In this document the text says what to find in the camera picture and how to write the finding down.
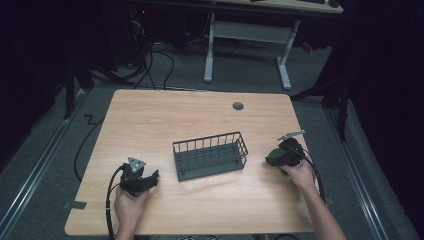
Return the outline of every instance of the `desk leg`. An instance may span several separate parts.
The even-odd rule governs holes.
[[[280,70],[281,81],[283,82],[283,88],[285,90],[291,89],[290,79],[287,74],[286,61],[290,53],[290,49],[293,45],[294,38],[296,37],[297,29],[299,28],[300,20],[293,23],[293,27],[290,30],[286,47],[283,51],[283,56],[277,58],[278,69]]]
[[[206,56],[206,66],[205,66],[205,82],[212,81],[212,71],[213,71],[213,40],[215,37],[215,13],[211,13],[211,23],[209,27],[209,48],[208,55]]]

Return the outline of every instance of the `table top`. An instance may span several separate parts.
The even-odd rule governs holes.
[[[324,4],[311,3],[299,0],[262,0],[251,2],[250,0],[215,0],[216,2],[232,3],[232,4],[243,4],[247,6],[257,7],[270,7],[270,8],[282,8],[290,10],[310,11],[318,13],[337,13],[341,14],[343,8],[338,6],[333,8],[328,4],[328,0]]]
[[[235,110],[234,102],[244,108]],[[118,90],[75,198],[87,205],[71,210],[65,231],[107,235],[109,181],[131,156],[147,162],[143,176],[159,170],[137,234],[312,232],[296,186],[265,162],[277,138],[300,130],[283,94]],[[244,169],[178,181],[173,142],[236,131],[249,152]],[[307,149],[301,135],[296,139]],[[119,222],[111,214],[116,231]]]

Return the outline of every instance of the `black controller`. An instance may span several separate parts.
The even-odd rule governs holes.
[[[156,170],[152,176],[146,178],[141,177],[144,172],[144,167],[135,172],[132,170],[133,168],[130,164],[124,163],[121,182],[119,183],[119,186],[131,196],[137,197],[141,192],[149,190],[158,184],[159,170]]]
[[[265,157],[265,160],[271,167],[284,165],[294,167],[304,157],[302,145],[296,139],[289,138],[281,142],[278,149],[272,151],[268,157]]]

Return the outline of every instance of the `human hand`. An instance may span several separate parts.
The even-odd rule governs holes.
[[[290,167],[288,165],[281,166],[281,169],[283,169],[290,175],[293,183],[301,191],[309,190],[312,188],[316,190],[315,173],[311,165],[306,160],[302,160],[298,165],[294,167]]]
[[[142,192],[138,197],[133,197],[119,186],[116,188],[115,212],[120,223],[116,239],[126,239],[120,237],[124,234],[134,235],[148,196],[149,190]]]

